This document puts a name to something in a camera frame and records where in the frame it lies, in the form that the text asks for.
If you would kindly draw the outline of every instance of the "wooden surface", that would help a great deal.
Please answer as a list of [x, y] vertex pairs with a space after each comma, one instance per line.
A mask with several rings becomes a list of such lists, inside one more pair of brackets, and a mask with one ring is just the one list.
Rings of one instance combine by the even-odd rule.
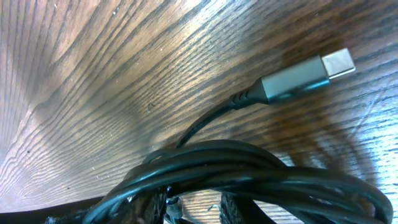
[[[230, 94], [342, 47], [356, 73], [227, 114], [192, 142], [236, 139], [343, 170], [398, 209], [397, 1], [2, 0], [0, 12], [0, 212], [104, 195]], [[217, 222], [218, 196], [186, 196], [188, 216]]]

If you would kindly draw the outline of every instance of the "black object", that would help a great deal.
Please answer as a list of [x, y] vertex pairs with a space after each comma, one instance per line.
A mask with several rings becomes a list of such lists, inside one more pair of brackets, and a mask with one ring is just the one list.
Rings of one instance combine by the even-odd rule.
[[79, 202], [58, 205], [28, 212], [11, 212], [0, 214], [1, 224], [29, 223], [81, 223], [88, 208], [101, 201], [102, 197], [96, 197]]
[[[84, 224], [155, 224], [162, 223], [163, 219], [171, 224], [189, 224], [181, 218], [178, 197], [213, 189], [222, 192], [222, 224], [275, 223], [253, 200], [279, 205], [305, 223], [390, 224], [393, 211], [388, 198], [377, 188], [350, 175], [287, 167], [265, 149], [245, 142], [212, 140], [185, 146], [198, 130], [230, 110], [255, 103], [278, 103], [329, 84], [330, 77], [352, 70], [351, 63], [338, 69], [331, 63], [337, 58], [346, 58], [347, 54], [349, 56], [343, 49], [258, 79], [253, 86], [233, 94], [194, 122], [176, 147], [149, 154], [100, 202], [88, 211], [79, 211], [79, 219], [74, 220], [76, 213], [73, 213], [51, 222], [47, 219], [47, 223], [80, 223], [84, 213]], [[295, 74], [294, 71], [307, 72]], [[371, 203], [374, 214], [366, 211], [363, 201], [351, 200], [349, 195], [353, 194]]]

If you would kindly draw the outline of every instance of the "black cable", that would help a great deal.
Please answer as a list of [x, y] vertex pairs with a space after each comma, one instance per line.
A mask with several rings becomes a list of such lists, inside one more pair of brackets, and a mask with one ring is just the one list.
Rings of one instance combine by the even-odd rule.
[[[216, 189], [274, 203], [288, 211], [302, 212], [304, 216], [319, 215], [328, 220], [342, 218], [351, 223], [391, 223], [390, 201], [366, 182], [340, 172], [282, 167], [278, 163], [266, 151], [243, 142], [214, 140], [192, 144], [171, 151], [165, 158], [141, 165], [138, 173], [122, 182], [123, 186], [105, 196], [86, 215], [85, 223], [90, 223], [97, 213], [128, 196], [164, 185], [171, 186], [169, 197]], [[261, 190], [253, 191], [251, 185], [258, 185]], [[306, 186], [317, 187], [311, 191], [304, 190]], [[374, 205], [374, 217], [366, 216], [361, 204], [341, 201], [353, 192]], [[335, 195], [340, 197], [331, 200], [330, 197]]]
[[[113, 217], [127, 197], [132, 197], [130, 203], [134, 203], [148, 191], [166, 194], [174, 201], [173, 198], [189, 192], [213, 189], [223, 193], [220, 217], [224, 224], [253, 223], [258, 218], [259, 222], [274, 223], [253, 200], [279, 205], [305, 223], [390, 224], [393, 210], [388, 198], [358, 178], [325, 169], [287, 167], [265, 149], [245, 142], [212, 140], [185, 146], [201, 128], [231, 110], [292, 99], [329, 84], [330, 78], [354, 69], [349, 60], [346, 49], [322, 58], [314, 57], [260, 78], [251, 87], [233, 94], [196, 120], [175, 148], [149, 154], [90, 209], [83, 223], [99, 223]], [[344, 66], [331, 68], [339, 63]], [[359, 200], [350, 200], [348, 195], [352, 194], [371, 203], [374, 214], [367, 214]], [[151, 199], [146, 195], [144, 200]], [[189, 223], [170, 214], [161, 215], [171, 224]]]

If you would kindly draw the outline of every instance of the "wood grain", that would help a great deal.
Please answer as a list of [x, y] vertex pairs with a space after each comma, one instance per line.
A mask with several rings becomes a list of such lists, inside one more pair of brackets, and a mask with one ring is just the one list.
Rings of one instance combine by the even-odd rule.
[[[230, 94], [342, 47], [355, 74], [227, 114], [192, 142], [236, 139], [343, 170], [398, 210], [397, 1], [2, 0], [0, 12], [0, 212], [104, 195]], [[217, 222], [207, 208], [219, 199], [187, 195], [187, 216]]]

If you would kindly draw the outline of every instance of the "usb-c connector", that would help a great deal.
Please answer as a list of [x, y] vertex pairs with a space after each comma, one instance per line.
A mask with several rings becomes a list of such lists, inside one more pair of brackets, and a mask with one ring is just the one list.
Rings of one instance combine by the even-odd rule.
[[229, 103], [236, 110], [255, 103], [280, 103], [327, 86], [332, 78], [353, 71], [355, 65], [348, 49], [341, 49], [264, 76], [250, 88], [232, 95]]

